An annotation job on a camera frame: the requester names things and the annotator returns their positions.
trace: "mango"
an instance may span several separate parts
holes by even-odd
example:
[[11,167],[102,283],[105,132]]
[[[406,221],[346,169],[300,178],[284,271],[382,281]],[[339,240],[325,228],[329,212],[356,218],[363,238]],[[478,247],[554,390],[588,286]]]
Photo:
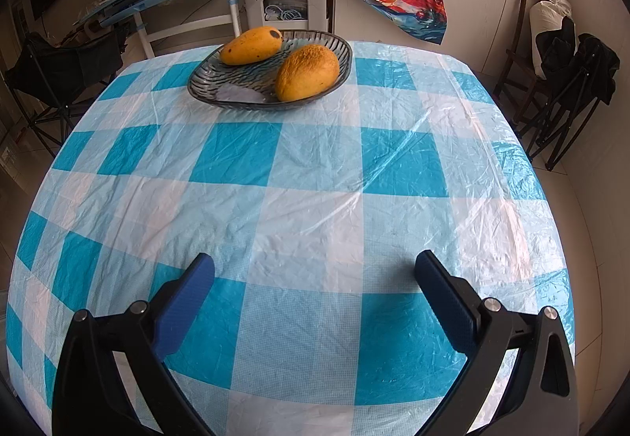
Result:
[[226,65],[248,65],[272,57],[281,46],[282,33],[271,26],[261,26],[224,45],[219,58]]
[[321,93],[335,84],[339,60],[323,45],[305,45],[294,50],[278,70],[275,92],[278,100],[291,102]]

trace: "blue gripper pad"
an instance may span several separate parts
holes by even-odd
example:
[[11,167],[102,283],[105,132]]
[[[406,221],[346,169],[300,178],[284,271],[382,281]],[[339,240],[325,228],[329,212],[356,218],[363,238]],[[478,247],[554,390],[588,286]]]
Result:
[[177,288],[155,320],[153,351],[159,361],[176,352],[214,283],[214,261],[200,253],[178,280]]
[[436,256],[428,250],[416,258],[414,276],[422,293],[433,309],[448,341],[458,352],[472,356],[476,349],[476,324],[466,300],[456,290],[467,287],[479,299],[472,287],[461,278],[452,277]]

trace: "checkered tablecloth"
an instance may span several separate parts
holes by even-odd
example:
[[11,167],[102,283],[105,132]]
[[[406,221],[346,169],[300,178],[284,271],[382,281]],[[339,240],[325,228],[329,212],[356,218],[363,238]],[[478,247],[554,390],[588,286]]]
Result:
[[464,364],[413,279],[424,249],[482,298],[556,306],[573,346],[549,205],[487,92],[448,56],[353,49],[348,81],[293,111],[193,99],[212,48],[133,64],[90,108],[42,183],[9,290],[11,380],[48,434],[73,312],[122,312],[200,251],[217,279],[166,363],[219,436],[414,434]]

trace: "folded black chair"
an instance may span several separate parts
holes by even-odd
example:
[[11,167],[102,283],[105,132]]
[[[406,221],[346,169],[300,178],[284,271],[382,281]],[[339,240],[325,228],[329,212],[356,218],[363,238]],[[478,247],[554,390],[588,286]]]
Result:
[[[557,140],[545,164],[549,171],[569,150],[599,103],[610,105],[615,92],[613,76],[619,70],[619,58],[615,51],[588,33],[582,33],[578,39],[580,45],[575,52],[575,28],[568,17],[563,19],[562,29],[545,31],[536,37],[547,86],[552,95],[543,109],[519,129],[517,135],[522,137],[530,129],[535,129],[526,150],[530,161]],[[591,108],[587,116],[563,148],[576,116],[589,105]],[[534,143],[538,148],[532,152]]]
[[[81,93],[96,83],[107,86],[122,67],[128,25],[78,47],[53,47],[37,33],[29,33],[15,66],[6,71],[5,81],[27,125],[33,129],[51,155],[46,141],[61,146],[74,129],[77,118],[95,100],[75,102]],[[48,107],[28,114],[16,91],[27,93]],[[42,124],[59,121],[60,138],[42,129]]]

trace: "black fabric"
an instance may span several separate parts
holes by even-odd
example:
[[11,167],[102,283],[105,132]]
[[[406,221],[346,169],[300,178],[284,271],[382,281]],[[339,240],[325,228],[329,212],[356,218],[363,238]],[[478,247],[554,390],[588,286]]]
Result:
[[[114,30],[79,47],[55,48],[39,34],[30,33],[22,44],[17,63],[7,70],[6,82],[13,89],[32,95],[50,107],[71,104],[88,86],[122,67],[120,41],[124,43],[124,38],[124,30]],[[29,48],[35,53],[59,104],[46,87]]]
[[[588,72],[588,79],[578,111],[594,98],[610,104],[615,92],[613,76],[619,70],[619,58],[615,51],[593,35],[584,33],[578,39],[580,45],[574,54],[575,30],[569,17],[563,19],[562,29],[544,31],[536,36],[536,47],[543,59],[541,66],[552,95],[559,95],[584,68]],[[574,107],[581,86],[582,82],[576,82],[568,89],[560,100],[563,109],[571,110]]]

